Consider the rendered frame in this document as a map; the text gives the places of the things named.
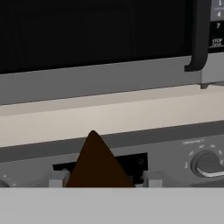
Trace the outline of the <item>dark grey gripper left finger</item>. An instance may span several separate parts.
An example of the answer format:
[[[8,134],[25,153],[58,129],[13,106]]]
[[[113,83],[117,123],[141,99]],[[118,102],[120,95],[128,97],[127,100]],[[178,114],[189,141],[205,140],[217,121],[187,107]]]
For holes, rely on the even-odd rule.
[[[29,184],[29,187],[65,187],[70,177],[70,171],[49,171],[44,177]]]

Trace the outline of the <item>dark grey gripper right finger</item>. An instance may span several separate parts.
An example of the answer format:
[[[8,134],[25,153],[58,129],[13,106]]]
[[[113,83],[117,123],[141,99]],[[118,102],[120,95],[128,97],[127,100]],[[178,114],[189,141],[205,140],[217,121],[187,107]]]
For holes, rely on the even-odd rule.
[[[145,171],[144,180],[148,187],[190,187],[193,183],[185,171]]]

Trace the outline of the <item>dark brown cake wedge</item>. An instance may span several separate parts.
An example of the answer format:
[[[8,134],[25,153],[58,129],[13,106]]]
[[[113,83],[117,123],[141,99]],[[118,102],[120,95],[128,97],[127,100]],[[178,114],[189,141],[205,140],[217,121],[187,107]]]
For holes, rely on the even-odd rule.
[[[80,151],[66,187],[133,187],[109,147],[92,130]]]

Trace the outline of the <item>dark grey oven knob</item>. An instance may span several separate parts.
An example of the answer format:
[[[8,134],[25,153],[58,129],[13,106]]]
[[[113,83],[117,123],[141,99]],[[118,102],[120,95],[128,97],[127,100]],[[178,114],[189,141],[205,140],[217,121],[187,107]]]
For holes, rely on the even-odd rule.
[[[210,150],[198,152],[191,161],[192,173],[201,178],[216,178],[224,176],[224,165],[217,154]]]

